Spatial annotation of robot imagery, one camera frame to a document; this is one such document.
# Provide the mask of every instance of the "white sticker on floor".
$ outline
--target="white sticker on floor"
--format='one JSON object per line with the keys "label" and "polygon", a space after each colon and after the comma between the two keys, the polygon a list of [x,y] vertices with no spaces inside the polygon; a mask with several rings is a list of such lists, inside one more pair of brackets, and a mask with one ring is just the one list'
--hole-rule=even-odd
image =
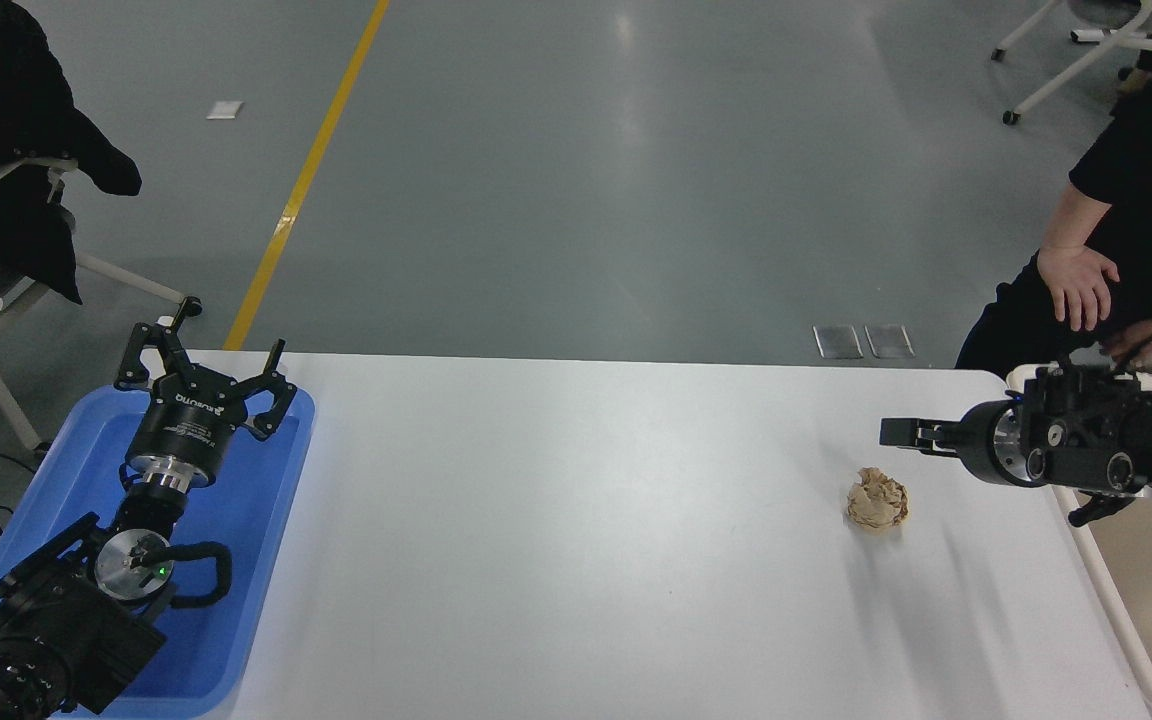
{"label": "white sticker on floor", "polygon": [[233,120],[238,116],[238,109],[243,108],[242,100],[218,100],[211,106],[207,113],[209,120]]}

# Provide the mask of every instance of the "chair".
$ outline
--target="chair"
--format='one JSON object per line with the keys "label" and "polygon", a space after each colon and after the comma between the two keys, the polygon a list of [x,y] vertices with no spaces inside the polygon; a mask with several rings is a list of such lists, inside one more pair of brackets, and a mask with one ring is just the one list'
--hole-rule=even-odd
{"label": "chair", "polygon": [[[13,170],[22,167],[22,165],[40,165],[40,167],[47,168],[47,177],[50,177],[51,181],[50,200],[52,197],[56,196],[61,188],[65,187],[65,182],[61,181],[61,176],[63,176],[67,172],[78,168],[77,161],[73,159],[23,158],[1,165],[0,179],[8,176],[8,174],[13,173]],[[70,232],[74,232],[77,223],[76,220],[74,220],[73,214],[69,214],[68,210],[61,209],[61,211],[65,213],[65,221],[69,223]],[[189,316],[199,314],[202,311],[202,304],[197,297],[187,296],[182,291],[172,290],[169,287],[137,275],[136,273],[129,272],[129,270],[123,270],[118,265],[94,258],[94,256],[88,255],[88,252],[79,252],[77,250],[74,251],[74,260],[76,260],[79,268],[91,270],[93,273],[136,288],[136,290],[146,291],[150,293],[150,295],[161,297],[161,300],[172,302],[174,305],[184,305]],[[3,296],[3,310],[0,311],[0,334],[3,334],[6,329],[12,327],[12,325],[16,323],[30,306],[35,305],[41,296],[46,295],[46,293],[47,287],[45,285],[33,281],[32,278],[15,273],[14,270],[6,270],[0,266],[0,296]],[[8,386],[6,386],[3,376],[1,374],[0,411],[3,414],[3,417],[8,420],[13,432],[20,440],[20,445],[24,446],[26,450],[31,450],[36,456],[46,454],[50,444],[44,442],[38,435],[37,430],[33,429],[33,425],[29,423],[28,416],[24,414],[24,410],[22,410],[22,407],[20,407],[17,399],[12,395],[12,391]]]}
{"label": "chair", "polygon": [[1093,24],[1096,29],[1076,29],[1070,32],[1071,40],[1096,41],[1096,47],[1087,54],[1075,60],[1070,67],[1064,68],[1056,77],[1047,81],[1046,85],[1038,88],[1033,94],[1021,100],[1015,108],[1002,114],[1002,122],[1014,126],[1034,105],[1041,103],[1048,94],[1055,92],[1058,88],[1069,82],[1083,69],[1087,68],[1096,60],[1101,59],[1108,51],[1115,47],[1130,47],[1130,50],[1152,50],[1152,0],[1140,0],[1138,8],[1135,3],[1127,3],[1124,0],[1048,0],[1046,5],[1038,9],[1038,13],[1030,15],[1024,23],[1021,23],[1011,35],[1005,37],[993,50],[991,58],[1001,61],[1007,50],[1025,33],[1037,26],[1043,18],[1047,17],[1056,8],[1056,5],[1068,1],[1070,13],[1076,18]]}

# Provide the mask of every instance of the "crumpled brown paper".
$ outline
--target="crumpled brown paper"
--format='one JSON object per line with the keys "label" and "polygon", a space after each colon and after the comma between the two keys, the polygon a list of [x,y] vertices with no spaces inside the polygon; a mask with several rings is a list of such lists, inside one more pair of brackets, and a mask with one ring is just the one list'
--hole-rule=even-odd
{"label": "crumpled brown paper", "polygon": [[862,468],[861,482],[847,493],[847,517],[852,523],[881,533],[904,523],[909,516],[909,493],[878,468]]}

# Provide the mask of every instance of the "yellow floor line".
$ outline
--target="yellow floor line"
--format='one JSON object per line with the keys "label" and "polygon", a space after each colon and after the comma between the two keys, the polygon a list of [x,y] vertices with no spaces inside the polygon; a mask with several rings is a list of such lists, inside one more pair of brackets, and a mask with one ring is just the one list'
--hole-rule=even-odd
{"label": "yellow floor line", "polygon": [[270,279],[274,276],[274,268],[278,268],[278,260],[283,256],[287,247],[287,238],[291,236],[291,227],[301,215],[301,206],[305,204],[305,196],[310,192],[310,184],[314,182],[314,174],[319,172],[323,156],[328,150],[335,126],[343,113],[346,103],[349,101],[349,92],[358,78],[358,70],[362,69],[362,61],[367,59],[367,50],[371,50],[371,41],[376,38],[376,31],[380,28],[380,20],[385,17],[385,9],[389,6],[389,0],[376,0],[376,9],[371,12],[371,20],[367,20],[367,28],[362,31],[358,46],[349,58],[349,67],[344,70],[344,77],[340,78],[338,93],[332,99],[328,114],[323,119],[319,127],[319,135],[314,137],[314,145],[310,147],[310,156],[305,159],[305,167],[301,168],[296,184],[291,187],[291,197],[288,197],[283,214],[278,219],[274,227],[274,237],[270,238],[270,245],[265,249],[265,256],[260,260],[260,266],[256,268],[252,282],[247,287],[247,296],[243,304],[238,306],[238,314],[234,316],[234,324],[229,327],[229,336],[225,339],[223,350],[242,350],[243,341],[247,341],[247,333],[252,328],[256,319],[256,311],[260,310],[262,301],[265,300],[265,290],[270,287]]}

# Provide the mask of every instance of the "black clothing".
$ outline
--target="black clothing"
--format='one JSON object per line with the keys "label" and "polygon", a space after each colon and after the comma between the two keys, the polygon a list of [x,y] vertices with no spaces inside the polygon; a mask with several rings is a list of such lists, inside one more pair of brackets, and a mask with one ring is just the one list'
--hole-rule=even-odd
{"label": "black clothing", "polygon": [[1087,247],[1114,260],[1123,278],[1111,282],[1111,318],[1098,323],[1094,334],[1056,323],[1051,291],[1030,260],[1014,282],[998,286],[996,302],[968,334],[956,367],[1005,377],[1016,365],[1049,363],[1152,318],[1152,83],[1120,103],[1114,122],[1069,179],[1084,195],[1111,204],[1087,238]]}
{"label": "black clothing", "polygon": [[[106,141],[81,111],[37,20],[0,0],[0,165],[23,158],[73,158],[96,187],[141,191],[136,162]],[[16,169],[0,181],[0,262],[81,302],[74,283],[69,225],[50,204],[43,168]]]}

